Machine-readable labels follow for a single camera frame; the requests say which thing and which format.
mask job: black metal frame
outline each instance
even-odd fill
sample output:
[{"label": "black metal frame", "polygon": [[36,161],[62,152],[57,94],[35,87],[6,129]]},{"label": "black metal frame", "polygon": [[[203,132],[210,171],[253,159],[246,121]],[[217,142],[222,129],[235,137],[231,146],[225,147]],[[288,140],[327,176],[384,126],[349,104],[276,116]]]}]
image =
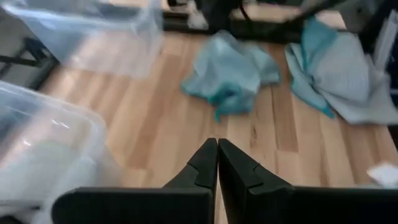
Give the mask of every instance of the black metal frame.
[{"label": "black metal frame", "polygon": [[[34,60],[22,58],[26,52],[30,53]],[[23,46],[14,55],[0,55],[0,62],[4,63],[0,68],[0,79],[5,76],[13,65],[27,65],[39,68],[32,74],[32,76],[36,77],[34,81],[27,83],[25,86],[32,90],[39,90],[49,77],[50,72],[59,64],[58,60],[47,51],[43,43],[28,37],[24,38]]]},{"label": "black metal frame", "polygon": [[[293,19],[285,22],[247,21],[244,19],[232,19],[229,32],[237,39],[260,40],[278,44],[291,42],[300,43],[303,31],[303,23],[316,13],[334,7],[346,0],[327,0],[308,8]],[[176,31],[187,34],[212,35],[218,32],[211,25],[208,29],[195,29],[188,26],[188,14],[176,12],[164,12],[164,31]]]}]

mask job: black cable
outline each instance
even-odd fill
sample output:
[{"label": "black cable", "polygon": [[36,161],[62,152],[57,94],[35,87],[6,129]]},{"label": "black cable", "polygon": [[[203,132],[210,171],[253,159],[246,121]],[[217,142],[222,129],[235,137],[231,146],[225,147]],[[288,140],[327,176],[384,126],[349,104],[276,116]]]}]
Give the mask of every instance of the black cable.
[{"label": "black cable", "polygon": [[250,31],[253,33],[253,30],[254,30],[254,28],[253,28],[253,22],[252,22],[252,20],[250,19],[249,15],[248,15],[248,14],[246,13],[246,11],[244,10],[243,3],[242,3],[242,2],[239,4],[239,9],[241,10],[241,12],[242,12],[242,14],[243,14],[244,19],[245,19],[246,21],[249,22]]},{"label": "black cable", "polygon": [[177,0],[167,0],[167,4],[169,5],[169,7],[175,7],[177,6]]},{"label": "black cable", "polygon": [[243,14],[244,19],[251,22],[250,17],[248,16],[248,14],[246,13],[246,11],[244,10],[243,3],[240,3],[240,4],[239,4],[239,9],[241,10],[241,12],[242,12],[242,14]]}]

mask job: metal bar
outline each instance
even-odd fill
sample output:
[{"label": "metal bar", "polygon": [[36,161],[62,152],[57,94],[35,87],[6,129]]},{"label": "metal bar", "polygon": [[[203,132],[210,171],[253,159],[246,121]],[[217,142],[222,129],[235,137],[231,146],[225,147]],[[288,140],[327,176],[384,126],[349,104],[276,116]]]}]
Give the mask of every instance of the metal bar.
[{"label": "metal bar", "polygon": [[[209,29],[191,28],[188,26],[187,18],[188,15],[181,13],[169,12],[168,14],[164,14],[163,30],[202,35],[213,35],[218,32],[218,29],[212,27]],[[259,40],[278,44],[300,43],[301,41],[303,29],[301,24],[291,24],[288,29],[280,34],[268,34],[264,33],[264,31],[269,30],[273,26],[280,26],[281,23],[251,21],[250,24],[249,26],[248,21],[242,19],[233,19],[231,21],[230,33],[237,39]]]},{"label": "metal bar", "polygon": [[0,207],[17,207],[21,210],[40,210],[41,201],[0,200]]},{"label": "metal bar", "polygon": [[290,26],[292,26],[293,24],[303,24],[305,20],[313,17],[314,15],[316,15],[318,12],[325,10],[325,9],[329,9],[331,7],[334,7],[337,4],[343,3],[347,0],[326,0],[323,1],[319,4],[316,4],[310,8],[308,8],[306,11],[304,11],[303,13],[297,15],[296,17],[294,17],[293,19],[288,19],[285,22],[281,23],[281,24],[277,24],[274,25],[273,27],[271,27],[270,29],[268,29],[267,31],[264,31],[264,35],[270,35],[270,34],[281,34],[283,32],[285,32],[287,29],[290,28]]},{"label": "metal bar", "polygon": [[[26,49],[23,47],[17,51],[17,53],[14,54],[15,58],[21,58],[22,55],[25,53]],[[6,63],[1,69],[0,69],[0,78],[2,78],[12,67],[12,63]]]},{"label": "metal bar", "polygon": [[45,59],[47,56],[43,53],[44,45],[31,38],[24,38],[24,44],[29,53],[38,61]]},{"label": "metal bar", "polygon": [[8,223],[8,224],[25,224],[15,217],[12,217],[10,215],[0,217],[0,223]]},{"label": "metal bar", "polygon": [[304,0],[257,0],[259,3],[276,4],[283,6],[297,6],[300,7]]},{"label": "metal bar", "polygon": [[14,58],[14,57],[3,56],[3,55],[0,55],[0,62],[16,63],[19,65],[27,65],[27,66],[32,66],[32,67],[36,67],[38,64],[38,62],[36,60],[29,60],[29,59],[24,59],[24,58]]},{"label": "metal bar", "polygon": [[51,75],[52,71],[58,65],[59,65],[59,61],[54,56],[51,56],[51,57],[45,59],[40,64],[39,71],[37,71],[36,73],[33,74],[36,77],[36,79],[29,86],[27,86],[27,88],[30,88],[31,90],[39,91],[40,88],[45,83],[45,81]]}]

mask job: crumpled fabric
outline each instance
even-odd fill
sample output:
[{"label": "crumpled fabric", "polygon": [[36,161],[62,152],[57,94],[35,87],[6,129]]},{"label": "crumpled fabric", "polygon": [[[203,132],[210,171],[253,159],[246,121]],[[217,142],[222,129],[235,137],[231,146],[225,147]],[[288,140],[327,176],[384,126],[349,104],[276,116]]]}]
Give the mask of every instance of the crumpled fabric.
[{"label": "crumpled fabric", "polygon": [[280,83],[274,59],[260,47],[243,45],[220,31],[200,50],[181,89],[215,106],[220,121],[222,114],[250,112],[261,85],[270,83]]},{"label": "crumpled fabric", "polygon": [[358,38],[312,19],[302,44],[289,44],[285,56],[292,91],[308,105],[334,117],[334,108],[351,124],[397,124],[389,96],[389,77],[374,68]]}]

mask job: clear plastic bin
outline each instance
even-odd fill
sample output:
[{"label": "clear plastic bin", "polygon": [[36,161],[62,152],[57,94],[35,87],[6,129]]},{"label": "clear plastic bin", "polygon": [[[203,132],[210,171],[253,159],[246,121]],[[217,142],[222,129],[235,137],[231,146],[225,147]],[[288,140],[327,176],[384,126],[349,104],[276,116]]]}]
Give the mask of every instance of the clear plastic bin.
[{"label": "clear plastic bin", "polygon": [[66,66],[144,77],[162,44],[161,0],[127,8],[100,0],[4,0]]},{"label": "clear plastic bin", "polygon": [[88,110],[0,82],[0,216],[40,205],[29,221],[48,224],[64,192],[120,186],[105,130]]}]

